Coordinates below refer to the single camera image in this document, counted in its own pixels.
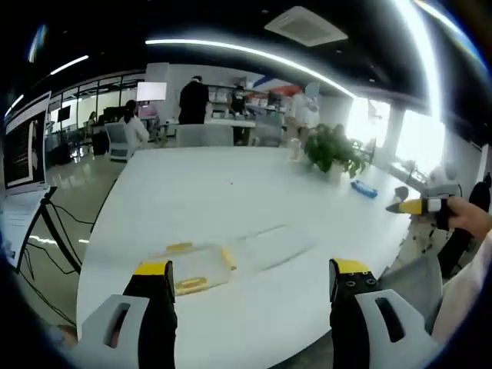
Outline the person's right hand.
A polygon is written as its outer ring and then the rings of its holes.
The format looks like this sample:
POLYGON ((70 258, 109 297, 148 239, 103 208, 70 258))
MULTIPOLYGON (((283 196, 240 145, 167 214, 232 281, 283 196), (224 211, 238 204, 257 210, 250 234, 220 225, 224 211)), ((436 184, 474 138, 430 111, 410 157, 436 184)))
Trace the person's right hand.
POLYGON ((460 197, 448 198, 447 205, 454 213, 449 218, 450 228, 463 229, 475 237, 491 230, 491 216, 478 206, 460 197))

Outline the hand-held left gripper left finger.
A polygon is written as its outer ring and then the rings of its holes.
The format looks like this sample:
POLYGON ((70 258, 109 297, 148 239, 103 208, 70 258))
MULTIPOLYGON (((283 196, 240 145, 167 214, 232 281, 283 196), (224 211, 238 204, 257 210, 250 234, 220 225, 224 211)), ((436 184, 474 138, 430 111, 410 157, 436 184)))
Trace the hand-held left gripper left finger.
POLYGON ((143 262, 83 323, 75 367, 174 368, 177 327, 172 262, 143 262))

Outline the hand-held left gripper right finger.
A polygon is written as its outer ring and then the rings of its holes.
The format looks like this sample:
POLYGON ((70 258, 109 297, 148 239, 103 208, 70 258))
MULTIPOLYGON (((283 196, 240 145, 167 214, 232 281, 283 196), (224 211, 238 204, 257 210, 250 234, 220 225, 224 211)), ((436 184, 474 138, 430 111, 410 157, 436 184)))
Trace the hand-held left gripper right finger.
POLYGON ((335 368, 425 368, 436 357, 436 258, 380 278, 359 261, 333 258, 330 293, 335 368))

